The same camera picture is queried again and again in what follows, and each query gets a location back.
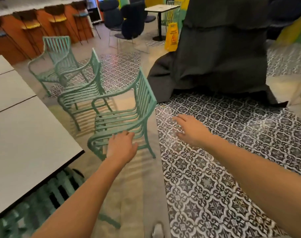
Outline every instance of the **human arm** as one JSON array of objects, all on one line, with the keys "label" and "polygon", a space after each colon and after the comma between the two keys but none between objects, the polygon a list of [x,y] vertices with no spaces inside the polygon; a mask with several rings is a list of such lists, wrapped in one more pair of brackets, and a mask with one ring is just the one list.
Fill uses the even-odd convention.
[{"label": "human arm", "polygon": [[268,217],[293,238],[301,238],[300,175],[211,134],[193,116],[173,119],[184,130],[176,133],[181,140],[210,153]]},{"label": "human arm", "polygon": [[32,238],[86,238],[93,231],[101,205],[113,181],[137,152],[134,133],[112,136],[107,158],[98,170],[69,197]]}]

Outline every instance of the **forearm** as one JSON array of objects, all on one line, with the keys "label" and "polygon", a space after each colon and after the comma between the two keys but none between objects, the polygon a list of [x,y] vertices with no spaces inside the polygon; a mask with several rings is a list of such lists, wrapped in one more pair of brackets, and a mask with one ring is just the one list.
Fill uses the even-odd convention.
[{"label": "forearm", "polygon": [[90,237],[102,203],[122,165],[106,159],[99,169],[54,212],[32,238]]},{"label": "forearm", "polygon": [[301,237],[301,176],[213,136],[203,147],[244,192],[294,238]]}]

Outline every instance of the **table leg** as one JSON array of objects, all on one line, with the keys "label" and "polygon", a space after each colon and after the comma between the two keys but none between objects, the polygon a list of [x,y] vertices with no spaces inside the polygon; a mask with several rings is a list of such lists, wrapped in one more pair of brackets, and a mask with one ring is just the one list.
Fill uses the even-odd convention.
[{"label": "table leg", "polygon": [[158,36],[153,37],[153,40],[164,41],[166,39],[166,36],[162,36],[162,14],[160,12],[158,13],[157,21],[158,21]]}]

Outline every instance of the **human hand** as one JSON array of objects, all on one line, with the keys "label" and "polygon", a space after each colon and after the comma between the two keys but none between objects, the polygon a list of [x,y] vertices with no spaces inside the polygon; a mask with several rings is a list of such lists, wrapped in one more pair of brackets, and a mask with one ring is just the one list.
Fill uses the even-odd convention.
[{"label": "human hand", "polygon": [[109,140],[107,159],[113,159],[122,166],[125,166],[136,155],[138,144],[132,144],[135,133],[126,130],[113,135]]},{"label": "human hand", "polygon": [[208,128],[196,120],[194,116],[179,114],[172,119],[184,130],[184,133],[176,132],[177,137],[191,146],[206,148],[214,137]]}]

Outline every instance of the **yellow seat cushion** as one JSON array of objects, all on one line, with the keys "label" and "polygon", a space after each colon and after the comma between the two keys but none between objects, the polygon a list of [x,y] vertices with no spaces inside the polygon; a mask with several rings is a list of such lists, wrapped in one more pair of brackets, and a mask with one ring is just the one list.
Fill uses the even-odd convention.
[{"label": "yellow seat cushion", "polygon": [[65,21],[67,18],[65,16],[57,16],[55,18],[49,19],[50,22],[62,22]]},{"label": "yellow seat cushion", "polygon": [[32,23],[25,23],[24,26],[22,26],[22,29],[26,30],[26,29],[34,29],[40,27],[40,23],[39,22],[32,22]]}]

